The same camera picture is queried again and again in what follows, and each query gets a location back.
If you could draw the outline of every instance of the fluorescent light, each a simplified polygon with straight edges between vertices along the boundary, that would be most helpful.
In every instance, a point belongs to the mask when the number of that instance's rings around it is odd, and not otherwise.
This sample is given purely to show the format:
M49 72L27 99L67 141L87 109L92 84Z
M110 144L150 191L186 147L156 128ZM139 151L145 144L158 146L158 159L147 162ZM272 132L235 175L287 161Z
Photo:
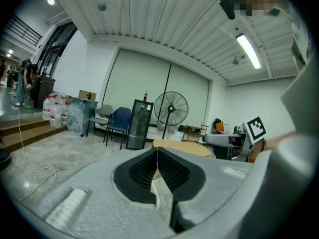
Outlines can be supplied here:
M54 3L55 3L54 0L47 0L47 2L49 5L54 5Z
M246 36L244 34L240 34L236 38L237 38L237 41L239 42L239 44L246 51L248 57L250 58L251 62L254 65L255 69L260 69L261 64L258 60L256 52L254 51L254 48L251 46L250 42L247 40Z

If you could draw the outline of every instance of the small table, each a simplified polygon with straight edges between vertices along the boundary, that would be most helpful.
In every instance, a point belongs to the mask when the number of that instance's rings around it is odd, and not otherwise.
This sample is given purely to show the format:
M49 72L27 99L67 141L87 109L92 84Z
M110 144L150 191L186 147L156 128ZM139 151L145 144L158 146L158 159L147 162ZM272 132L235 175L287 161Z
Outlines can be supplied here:
M182 141L186 141L186 142L192 141L192 142L196 142L197 144L202 144L199 142L199 139L202 138L204 135L206 135L207 128L208 128L207 125L201 125L201 127L186 125ZM199 133L192 132L194 129L199 130ZM198 138L197 141L188 140L190 136Z
M153 141L153 146L156 148L165 147L165 148L177 149L177 150L184 151L196 156L211 157L211 152L209 149L206 149L204 146L198 145L193 142L157 139Z

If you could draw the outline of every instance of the floor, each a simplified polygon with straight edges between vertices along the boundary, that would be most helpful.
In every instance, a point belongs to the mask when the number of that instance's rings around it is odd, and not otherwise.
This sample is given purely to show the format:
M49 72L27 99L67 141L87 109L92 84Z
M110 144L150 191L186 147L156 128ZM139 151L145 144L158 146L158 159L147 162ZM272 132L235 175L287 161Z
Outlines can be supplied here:
M58 184L87 164L111 156L125 155L131 151L125 148L120 150L120 137L114 136L112 140L109 140L107 147L103 143L103 137L102 132L93 132L88 137L80 137L68 131L50 136L26 146L24 154L23 149L13 152L11 164L0 173L0 179L8 193L13 198L21 200L39 186L47 176L54 174L53 168L40 171L45 167L53 166L56 170L63 169L56 172ZM145 148L151 146L152 143L146 142ZM54 187L54 176L49 177L43 185L21 202L32 210L42 194L51 187ZM160 203L156 210L168 225L172 194L160 176L153 181L152 192L157 193Z
M12 102L14 101L15 91L13 89L9 89L6 87L0 87L0 121L4 121L4 117L12 117L12 119L7 120L14 120L17 114L17 111L12 109ZM33 108L33 109L26 109L24 106L19 108L20 114L22 115L31 115L33 113L42 112L42 109Z

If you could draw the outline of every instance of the blue chair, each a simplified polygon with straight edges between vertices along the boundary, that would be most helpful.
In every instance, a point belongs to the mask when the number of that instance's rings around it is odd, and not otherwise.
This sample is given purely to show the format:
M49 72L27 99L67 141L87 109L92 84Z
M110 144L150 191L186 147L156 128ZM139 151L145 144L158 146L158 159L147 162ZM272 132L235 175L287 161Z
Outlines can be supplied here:
M120 149L122 149L122 142L124 138L124 133L127 132L129 129L129 124L131 121L131 110L128 108L124 107L119 107L114 113L113 113L113 120L111 124L107 125L106 128L106 144L105 146L108 146L108 139L109 139L109 134L111 130L117 130L117 131L122 131L122 139L121 139L121 146Z

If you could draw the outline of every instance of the standing fan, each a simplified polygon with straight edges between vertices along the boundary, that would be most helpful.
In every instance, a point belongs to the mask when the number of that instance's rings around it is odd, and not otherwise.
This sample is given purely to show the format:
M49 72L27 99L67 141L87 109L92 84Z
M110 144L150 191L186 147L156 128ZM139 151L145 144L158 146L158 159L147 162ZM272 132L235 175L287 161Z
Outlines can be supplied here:
M154 113L158 120L165 124L162 139L164 139L167 125L181 124L188 114L188 103L180 93L165 92L161 94L155 104Z

